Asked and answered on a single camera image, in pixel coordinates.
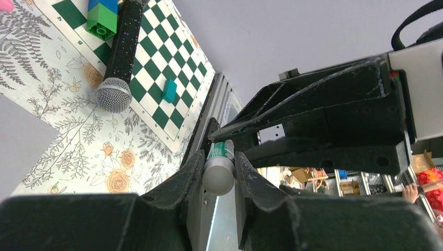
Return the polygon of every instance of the red package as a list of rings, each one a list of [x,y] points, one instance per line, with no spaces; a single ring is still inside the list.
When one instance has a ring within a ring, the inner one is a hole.
[[[431,168],[418,174],[418,183],[420,186],[436,182],[443,179],[443,173]],[[438,221],[443,221],[443,188],[425,193],[431,208],[433,209]]]

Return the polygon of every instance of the chessboard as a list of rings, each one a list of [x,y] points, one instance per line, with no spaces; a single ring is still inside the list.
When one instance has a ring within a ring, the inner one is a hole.
[[[102,41],[86,31],[88,1],[37,2],[46,17],[104,75],[112,39]],[[213,74],[207,74],[204,55],[184,32],[180,17],[169,3],[151,0],[144,9],[130,89],[131,108],[175,152],[185,132],[195,126],[190,115],[196,112],[197,96],[202,100],[207,95],[201,84],[205,78],[212,79]],[[177,84],[176,98],[171,104],[162,98],[167,79]]]

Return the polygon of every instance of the gray wall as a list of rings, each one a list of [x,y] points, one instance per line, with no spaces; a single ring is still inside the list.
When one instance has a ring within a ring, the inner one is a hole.
[[[278,74],[300,72],[391,49],[398,25],[430,0],[176,0],[215,70],[245,105]],[[402,33],[410,44],[443,20],[433,13]]]

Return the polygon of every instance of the table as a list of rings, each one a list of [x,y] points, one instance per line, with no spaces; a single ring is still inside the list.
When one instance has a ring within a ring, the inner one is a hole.
[[[0,67],[14,67],[1,74],[0,93],[60,132],[13,195],[143,194],[174,174],[211,79],[202,83],[185,143],[173,153],[132,109],[101,110],[94,91],[102,75],[32,0],[13,2],[13,13],[0,13]],[[205,66],[215,73],[209,61]]]

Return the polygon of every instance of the human hand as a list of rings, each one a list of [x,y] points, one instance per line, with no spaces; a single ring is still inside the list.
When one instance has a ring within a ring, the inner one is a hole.
[[[403,199],[414,204],[418,199],[418,187],[416,184],[407,185],[403,190]]]

